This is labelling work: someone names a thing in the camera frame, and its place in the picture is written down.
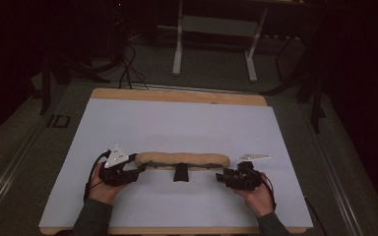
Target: wire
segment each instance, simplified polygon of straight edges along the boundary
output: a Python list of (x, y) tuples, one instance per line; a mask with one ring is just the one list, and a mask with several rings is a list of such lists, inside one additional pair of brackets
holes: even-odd
[(88, 183), (86, 183), (85, 185), (85, 193), (84, 193), (84, 201), (88, 198), (89, 196), (89, 191), (91, 190), (91, 188), (95, 187), (96, 185), (100, 184), (100, 182), (92, 187), (90, 187), (90, 184), (91, 184), (91, 181), (92, 181), (92, 177), (94, 176), (94, 172), (95, 172), (95, 169), (96, 169), (96, 166), (97, 164), (99, 163), (99, 161), (103, 158), (103, 157), (108, 157), (110, 154), (110, 150), (108, 150), (107, 152), (104, 152), (102, 153), (100, 156), (97, 157), (97, 159), (94, 161), (94, 165), (92, 166), (92, 169), (91, 169), (91, 173), (89, 175), (89, 178), (88, 178)]
[(143, 83), (143, 85), (146, 87), (147, 90), (149, 90), (149, 87), (144, 82), (144, 80), (139, 76), (139, 74), (141, 74), (142, 76), (144, 76), (144, 78), (146, 78), (146, 76), (144, 74), (142, 74), (142, 73), (137, 72), (136, 69), (134, 68), (134, 66), (132, 65), (132, 63), (133, 63), (133, 61), (134, 61), (134, 59), (136, 57), (136, 50), (135, 50), (135, 48), (133, 46), (131, 46), (129, 43), (126, 43), (126, 46), (128, 46), (129, 48), (131, 48), (131, 50), (133, 51), (133, 54), (132, 54), (131, 60), (128, 60), (127, 58), (124, 58), (125, 70), (122, 73), (121, 78), (119, 80), (119, 88), (121, 89), (121, 87), (122, 87), (122, 81), (124, 80), (124, 77), (126, 75), (129, 87), (130, 87), (130, 89), (132, 89), (132, 85), (131, 85), (132, 83), (131, 83), (130, 72), (129, 72), (129, 70), (131, 68), (131, 70), (134, 72), (134, 74), (139, 79), (139, 81), (141, 83)]
[(315, 218), (317, 218), (317, 221), (318, 221), (319, 225), (321, 226), (322, 232), (324, 233), (324, 235), (327, 236), (328, 235), (327, 231), (325, 230), (324, 225), (322, 224), (321, 219), (319, 218), (317, 211), (315, 210), (314, 206), (312, 206), (311, 202), (309, 202), (308, 197), (304, 196), (303, 198), (305, 199), (305, 201), (309, 205), (309, 207), (312, 209), (312, 212), (314, 212)]
[(89, 190), (91, 190), (91, 189), (93, 189), (94, 187), (98, 186), (100, 183), (102, 183), (102, 181), (99, 181), (99, 183), (97, 183), (97, 184), (91, 186), (91, 187), (89, 188)]

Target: table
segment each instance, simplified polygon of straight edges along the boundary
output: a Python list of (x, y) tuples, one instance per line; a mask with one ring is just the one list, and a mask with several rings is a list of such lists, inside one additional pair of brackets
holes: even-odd
[(247, 2), (259, 4), (260, 7), (257, 8), (257, 15), (260, 17), (256, 21), (246, 21), (246, 20), (234, 20), (234, 19), (223, 19), (208, 16), (193, 16), (189, 14), (184, 14), (184, 0), (179, 0), (178, 8), (178, 20), (177, 20), (177, 42), (176, 50), (174, 53), (173, 69), (172, 74), (174, 76), (180, 75), (181, 60), (182, 60), (182, 33), (184, 31), (195, 31), (195, 32), (205, 32), (205, 33), (215, 33), (215, 34), (225, 34), (225, 35), (235, 35), (251, 37), (251, 44), (248, 50), (245, 51), (245, 61), (247, 65), (247, 71), (249, 80), (252, 83), (257, 82), (256, 70), (253, 62), (253, 55), (256, 50), (257, 42), (261, 36), (262, 28), (265, 24), (266, 18), (268, 16), (269, 8), (277, 5), (286, 6), (307, 6), (302, 0), (291, 1), (291, 0), (255, 0), (255, 1), (241, 1), (239, 4), (246, 4)]
[[(244, 151), (269, 153), (272, 158), (253, 163), (273, 182), (281, 222), (292, 233), (312, 227), (276, 117), (264, 97), (98, 88), (47, 202), (39, 224), (42, 233), (73, 226), (93, 162), (115, 144), (127, 153), (213, 149), (230, 156), (230, 168)], [(215, 180), (213, 171), (191, 171), (188, 183), (173, 183), (172, 174), (146, 170), (137, 183), (125, 188), (114, 204), (109, 233), (257, 233), (254, 215), (241, 198)]]

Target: white paper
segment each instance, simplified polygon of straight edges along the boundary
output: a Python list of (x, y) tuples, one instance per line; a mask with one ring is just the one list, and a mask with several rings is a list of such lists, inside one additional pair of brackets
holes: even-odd
[[(115, 145), (127, 154), (222, 153), (231, 168), (246, 152), (269, 154), (253, 164), (273, 183), (279, 219), (286, 227), (312, 227), (272, 107), (111, 99), (90, 99), (39, 227), (73, 226), (95, 159)], [(217, 172), (189, 171), (187, 183), (173, 182), (172, 170), (141, 173), (117, 196), (110, 227), (257, 227)]]

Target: white table leg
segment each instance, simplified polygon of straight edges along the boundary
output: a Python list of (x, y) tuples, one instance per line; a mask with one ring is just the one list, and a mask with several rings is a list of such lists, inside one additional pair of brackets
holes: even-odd
[(183, 0), (179, 0), (179, 17), (177, 19), (177, 43), (176, 51), (174, 53), (174, 62), (173, 62), (173, 76), (180, 75), (180, 66), (182, 63), (182, 17), (183, 17)]
[(256, 70), (254, 68), (254, 62), (253, 62), (253, 54), (254, 54), (254, 51), (256, 50), (256, 45), (257, 45), (257, 42), (259, 41), (260, 33), (262, 31), (263, 23), (265, 22), (267, 12), (268, 12), (268, 9), (265, 8), (262, 12), (260, 23), (257, 24), (256, 30), (254, 32), (253, 42), (251, 44), (250, 50), (245, 51), (245, 62), (247, 64), (248, 77), (250, 79), (250, 82), (252, 83), (257, 82)]

